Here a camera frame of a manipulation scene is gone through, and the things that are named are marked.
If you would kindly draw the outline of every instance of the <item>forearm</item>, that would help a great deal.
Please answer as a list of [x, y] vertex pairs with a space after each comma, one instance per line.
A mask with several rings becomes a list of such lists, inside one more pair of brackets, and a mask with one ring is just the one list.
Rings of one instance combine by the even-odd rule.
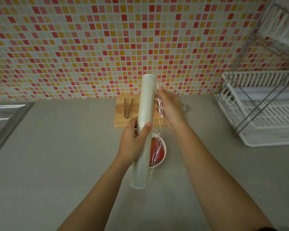
[[58, 231], [104, 230], [128, 167], [116, 160]]
[[272, 227], [256, 203], [210, 154], [187, 123], [180, 124], [174, 132], [194, 191], [213, 230]]

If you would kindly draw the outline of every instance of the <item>hand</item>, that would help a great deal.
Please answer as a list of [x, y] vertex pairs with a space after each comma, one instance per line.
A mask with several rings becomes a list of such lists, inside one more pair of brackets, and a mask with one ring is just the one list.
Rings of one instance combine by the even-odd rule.
[[164, 87], [159, 88], [158, 95], [162, 99], [163, 110], [169, 128], [174, 131], [177, 126], [186, 122], [182, 111], [181, 100], [172, 92], [166, 91]]
[[137, 119], [131, 119], [124, 131], [121, 134], [119, 151], [116, 159], [126, 166], [130, 166], [137, 157], [140, 156], [147, 135], [150, 133], [152, 123], [148, 122], [143, 128], [139, 136], [136, 135], [135, 128], [137, 128]]

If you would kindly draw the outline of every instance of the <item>metal ring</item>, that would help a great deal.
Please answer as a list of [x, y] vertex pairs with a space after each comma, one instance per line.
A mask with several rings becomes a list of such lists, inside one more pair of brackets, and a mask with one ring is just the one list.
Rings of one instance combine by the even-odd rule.
[[185, 107], [187, 108], [185, 111], [183, 111], [184, 113], [186, 113], [189, 110], [188, 106], [186, 104], [183, 104], [183, 103], [181, 103], [181, 104], [185, 105]]

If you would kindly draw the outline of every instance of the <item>wooden cutting board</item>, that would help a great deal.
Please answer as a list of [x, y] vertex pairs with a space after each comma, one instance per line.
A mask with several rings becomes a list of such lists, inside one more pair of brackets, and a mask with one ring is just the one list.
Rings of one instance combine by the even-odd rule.
[[[128, 103], [131, 98], [133, 101], [131, 103], [131, 109], [127, 119], [124, 119], [124, 98], [126, 98], [125, 102]], [[139, 109], [139, 100], [140, 95], [120, 95], [117, 97], [117, 104], [116, 104], [116, 111], [115, 111], [115, 120], [114, 125], [116, 128], [125, 128], [129, 122], [134, 117], [138, 116], [138, 109]], [[153, 116], [153, 127], [158, 127], [160, 125], [159, 119], [160, 117], [157, 116], [158, 114], [154, 112]], [[167, 120], [162, 118], [162, 126], [168, 126]]]

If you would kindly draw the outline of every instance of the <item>tomato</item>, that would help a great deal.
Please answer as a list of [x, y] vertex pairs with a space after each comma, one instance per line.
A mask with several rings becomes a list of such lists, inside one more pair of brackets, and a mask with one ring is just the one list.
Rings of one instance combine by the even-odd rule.
[[152, 138], [150, 152], [150, 167], [160, 163], [165, 155], [163, 144], [160, 139]]

